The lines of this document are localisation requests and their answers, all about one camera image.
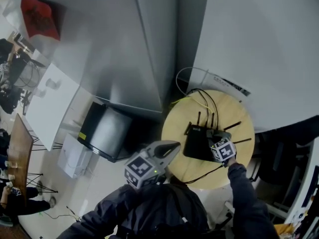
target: white cable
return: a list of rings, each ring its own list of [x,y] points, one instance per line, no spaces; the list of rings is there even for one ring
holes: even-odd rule
[[[181,69],[181,70],[176,74],[176,77],[175,77],[176,86],[178,87],[179,91],[181,91],[186,97],[188,96],[188,94],[186,94],[185,92],[183,92],[183,91],[180,89],[180,87],[179,87],[179,85],[178,85],[178,83],[177,83],[177,78],[178,78],[179,74],[180,74],[182,71],[184,71],[185,69],[193,69],[193,68],[194,68],[194,69],[197,69],[197,70],[200,70],[200,71],[203,71],[203,72],[205,72],[205,73],[208,72],[208,69],[207,69],[207,71],[205,71],[205,70],[203,70],[203,69],[201,69],[201,68],[198,68],[198,67],[189,66],[189,67],[185,67],[185,68]]]

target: wooden desk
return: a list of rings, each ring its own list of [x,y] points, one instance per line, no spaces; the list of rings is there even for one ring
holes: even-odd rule
[[[8,161],[16,162],[18,168],[9,168],[8,174],[13,174],[15,176],[13,186],[19,188],[24,197],[26,196],[26,179],[32,146],[33,138],[28,132],[21,117],[17,114],[13,124],[7,153]]]
[[[254,150],[255,134],[253,123],[245,108],[233,97],[220,91],[206,90],[214,99],[217,105],[219,114],[219,130],[241,121],[241,124],[235,126],[227,132],[232,134],[232,141],[240,141],[247,138],[252,138],[251,141],[246,141],[236,144],[237,161],[245,166],[248,165]],[[197,101],[205,104],[205,101],[198,92],[191,94]],[[214,127],[217,122],[216,111],[212,101],[205,96],[208,106],[215,112]],[[205,173],[220,166],[219,163],[203,161],[195,158],[185,157],[183,150],[186,141],[184,132],[189,122],[197,123],[198,112],[201,112],[200,125],[205,126],[207,113],[206,108],[200,106],[192,99],[184,99],[178,102],[168,114],[162,130],[162,140],[175,140],[181,143],[180,152],[169,165],[170,171],[181,181],[190,181],[196,179]],[[215,172],[210,173],[206,177],[190,184],[190,187],[199,189],[215,189],[225,186],[229,183],[227,177],[228,168],[220,168]]]

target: printed label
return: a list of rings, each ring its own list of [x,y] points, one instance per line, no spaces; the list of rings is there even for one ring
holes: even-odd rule
[[[84,133],[79,132],[79,137],[83,140],[85,140],[86,135]]]

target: white floor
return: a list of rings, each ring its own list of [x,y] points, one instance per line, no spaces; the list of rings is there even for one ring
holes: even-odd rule
[[[80,89],[64,121],[70,123],[74,120],[77,123],[82,123],[93,100],[94,98],[88,92]],[[21,114],[22,108],[18,106],[16,111]],[[0,117],[0,126],[11,132],[15,113],[8,115],[1,111]],[[56,142],[63,143],[66,133],[67,131],[60,130]],[[47,211],[54,218],[59,215],[71,215],[72,213],[66,206],[80,217],[93,210],[105,196],[126,183],[123,176],[125,161],[111,163],[93,154],[89,163],[93,174],[87,171],[80,178],[71,179],[57,166],[58,157],[59,150],[52,150],[51,152],[33,151],[29,164],[29,172],[43,173],[44,176],[41,178],[43,184],[59,192],[54,194],[57,199],[57,206]],[[227,185],[216,190],[193,190],[204,204],[210,223],[222,222],[225,219],[224,203],[232,199],[230,186]],[[44,197],[48,200],[50,194],[45,193]],[[53,220],[44,213],[20,216],[19,220],[33,239],[40,237],[55,239],[75,222],[74,218],[68,216]]]

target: person's leg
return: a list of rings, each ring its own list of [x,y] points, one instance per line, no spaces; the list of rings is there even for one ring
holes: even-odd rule
[[[42,196],[43,192],[43,183],[41,181],[38,181],[36,184],[36,189],[38,190],[39,196]]]
[[[38,194],[39,194],[39,192],[36,188],[31,188],[31,187],[26,188],[26,198],[27,199],[37,197]]]
[[[47,201],[26,200],[26,206],[17,210],[17,215],[30,215],[44,212],[50,209],[50,204]]]
[[[8,157],[0,154],[0,168],[2,170],[7,170],[8,168],[4,165],[4,163],[8,161]]]

